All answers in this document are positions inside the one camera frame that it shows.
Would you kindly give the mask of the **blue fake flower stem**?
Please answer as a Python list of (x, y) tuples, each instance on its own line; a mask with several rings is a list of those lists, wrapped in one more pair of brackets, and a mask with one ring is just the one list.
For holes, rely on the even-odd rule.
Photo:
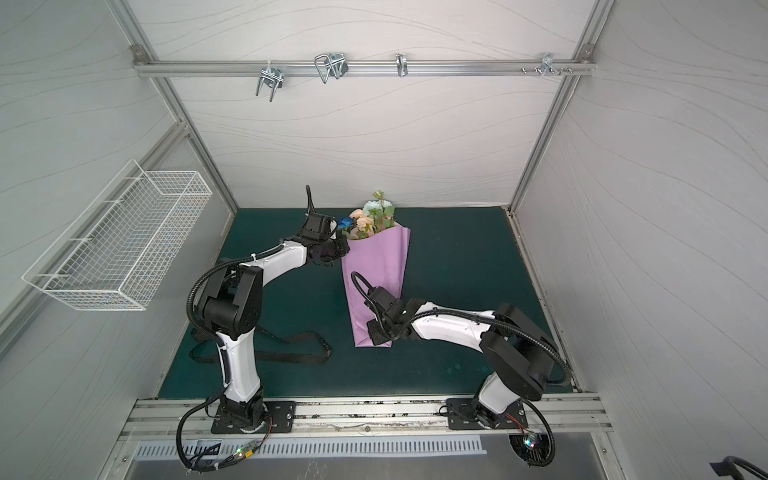
[(351, 230), (355, 226), (356, 226), (356, 221), (351, 217), (341, 218), (337, 222), (338, 230)]

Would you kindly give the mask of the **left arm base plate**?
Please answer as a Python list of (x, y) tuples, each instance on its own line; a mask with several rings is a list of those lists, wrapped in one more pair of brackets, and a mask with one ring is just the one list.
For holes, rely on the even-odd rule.
[(235, 402), (225, 398), (217, 407), (211, 432), (213, 434), (290, 433), (293, 428), (296, 403), (293, 401)]

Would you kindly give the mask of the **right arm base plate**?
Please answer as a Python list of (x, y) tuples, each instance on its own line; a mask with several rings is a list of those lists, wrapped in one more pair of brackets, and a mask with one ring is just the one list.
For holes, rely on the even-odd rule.
[(438, 409), (438, 415), (447, 419), (450, 430), (528, 430), (520, 399), (511, 403), (503, 413), (496, 414), (474, 398), (449, 398)]

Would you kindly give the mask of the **pink purple wrapping paper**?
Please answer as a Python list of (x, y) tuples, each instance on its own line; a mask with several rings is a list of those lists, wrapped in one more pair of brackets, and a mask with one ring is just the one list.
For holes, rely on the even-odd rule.
[(349, 252), (342, 258), (342, 272), (354, 344), (373, 347), (367, 322), (374, 318), (364, 305), (363, 296), (353, 285), (351, 274), (360, 273), (373, 287), (381, 286), (399, 297), (406, 270), (411, 230), (394, 226), (372, 237), (351, 240)]

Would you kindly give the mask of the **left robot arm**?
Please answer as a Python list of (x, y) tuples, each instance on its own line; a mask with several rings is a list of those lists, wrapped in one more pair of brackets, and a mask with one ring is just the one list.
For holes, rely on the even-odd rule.
[[(187, 298), (188, 320), (204, 339), (215, 343), (223, 375), (215, 428), (249, 432), (266, 420), (268, 410), (257, 373), (258, 360), (314, 365), (330, 358), (332, 348), (314, 331), (279, 337), (258, 326), (263, 289), (309, 262), (332, 262), (348, 252), (346, 239), (337, 235), (336, 219), (311, 211), (295, 235), (258, 254), (226, 260), (195, 282)], [(316, 341), (323, 352), (312, 355), (257, 351), (256, 334), (282, 345)]]

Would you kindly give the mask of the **mint fake flower stem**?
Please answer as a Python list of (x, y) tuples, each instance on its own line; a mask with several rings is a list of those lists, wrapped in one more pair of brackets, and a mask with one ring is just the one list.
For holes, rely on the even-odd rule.
[(363, 206), (363, 214), (366, 218), (365, 231), (370, 236), (395, 226), (395, 206), (385, 199), (384, 192), (381, 190), (375, 191), (373, 197), (373, 200), (367, 201)]

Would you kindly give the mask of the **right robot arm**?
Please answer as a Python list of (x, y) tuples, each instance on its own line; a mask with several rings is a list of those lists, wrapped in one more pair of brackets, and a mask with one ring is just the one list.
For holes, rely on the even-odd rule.
[(464, 417), (495, 427), (516, 402), (538, 401), (549, 385), (568, 385), (572, 371), (557, 346), (520, 309), (503, 304), (470, 312), (394, 297), (382, 287), (358, 290), (373, 313), (369, 336), (379, 345), (400, 339), (441, 341), (483, 355), (491, 367)]

